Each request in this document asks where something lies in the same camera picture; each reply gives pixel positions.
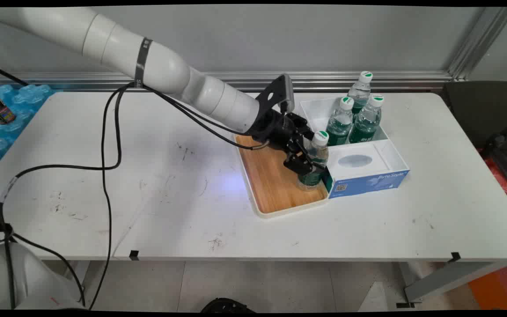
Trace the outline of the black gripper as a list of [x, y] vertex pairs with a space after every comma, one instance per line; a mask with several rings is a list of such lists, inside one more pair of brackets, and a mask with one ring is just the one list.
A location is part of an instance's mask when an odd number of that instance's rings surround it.
[[316, 155], [314, 132], [304, 117], [270, 109], [251, 126], [250, 136], [260, 143], [269, 141], [270, 148], [285, 152], [283, 165], [295, 174], [312, 173], [314, 166], [309, 155]]

